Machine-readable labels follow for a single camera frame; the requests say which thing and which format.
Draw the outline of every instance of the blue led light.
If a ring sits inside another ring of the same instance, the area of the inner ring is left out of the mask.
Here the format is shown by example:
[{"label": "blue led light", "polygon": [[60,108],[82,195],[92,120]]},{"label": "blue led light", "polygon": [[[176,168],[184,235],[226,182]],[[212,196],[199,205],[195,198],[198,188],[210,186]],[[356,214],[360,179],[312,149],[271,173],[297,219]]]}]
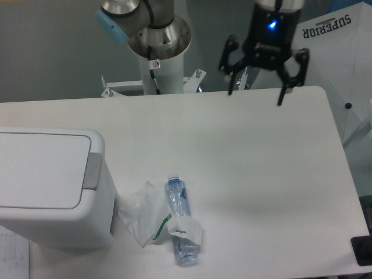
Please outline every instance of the blue led light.
[{"label": "blue led light", "polygon": [[275,30],[276,26],[277,26],[277,23],[278,21],[276,19],[274,19],[270,24],[269,24],[269,29],[271,30]]}]

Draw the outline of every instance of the floor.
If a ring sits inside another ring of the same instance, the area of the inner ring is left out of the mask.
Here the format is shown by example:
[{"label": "floor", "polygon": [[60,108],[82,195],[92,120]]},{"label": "floor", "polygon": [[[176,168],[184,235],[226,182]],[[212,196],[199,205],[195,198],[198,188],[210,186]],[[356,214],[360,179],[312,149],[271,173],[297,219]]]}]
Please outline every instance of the floor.
[{"label": "floor", "polygon": [[[103,33],[94,13],[100,0],[0,1],[0,102],[99,97],[106,82],[140,80],[126,45]],[[307,0],[301,21],[327,13],[330,0]],[[225,40],[244,40],[254,0],[175,1],[191,26],[185,75],[207,71],[205,91],[226,90],[217,64]],[[256,72],[249,72],[248,83]]]}]

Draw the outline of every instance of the green stripe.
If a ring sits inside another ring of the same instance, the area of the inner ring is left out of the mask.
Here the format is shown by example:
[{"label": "green stripe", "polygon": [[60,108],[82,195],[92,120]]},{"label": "green stripe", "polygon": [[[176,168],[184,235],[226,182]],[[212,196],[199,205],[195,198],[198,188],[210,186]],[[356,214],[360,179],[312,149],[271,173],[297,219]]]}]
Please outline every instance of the green stripe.
[{"label": "green stripe", "polygon": [[171,218],[172,218],[172,214],[169,213],[169,215],[163,220],[163,223],[160,225],[160,228],[159,228],[158,232],[156,233],[156,236],[153,238],[153,240],[157,240],[159,238],[159,235],[162,232],[165,223],[167,223],[169,221],[169,219],[171,219]]}]

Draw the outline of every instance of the plastic bottle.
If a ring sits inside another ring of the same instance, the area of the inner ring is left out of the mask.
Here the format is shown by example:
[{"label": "plastic bottle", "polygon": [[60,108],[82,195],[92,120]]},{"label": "plastic bottle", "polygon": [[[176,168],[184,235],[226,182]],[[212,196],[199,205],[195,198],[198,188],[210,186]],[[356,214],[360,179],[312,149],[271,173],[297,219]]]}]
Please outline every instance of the plastic bottle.
[{"label": "plastic bottle", "polygon": [[[191,216],[187,200],[185,182],[178,174],[168,176],[168,183],[164,185],[166,197],[173,216]],[[177,264],[193,264],[198,257],[198,245],[192,241],[172,235],[174,257]]]}]

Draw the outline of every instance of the white table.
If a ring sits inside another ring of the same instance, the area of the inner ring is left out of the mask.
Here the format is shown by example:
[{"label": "white table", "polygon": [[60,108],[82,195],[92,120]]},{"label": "white table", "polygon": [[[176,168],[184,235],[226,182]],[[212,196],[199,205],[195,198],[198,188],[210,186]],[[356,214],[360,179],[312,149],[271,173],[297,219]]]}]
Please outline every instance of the white table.
[{"label": "white table", "polygon": [[119,194],[178,172],[204,226],[196,266],[141,248],[118,221],[100,251],[36,244],[31,278],[298,278],[364,273],[350,238],[367,235],[332,113],[319,87],[1,103],[0,125],[93,128]]}]

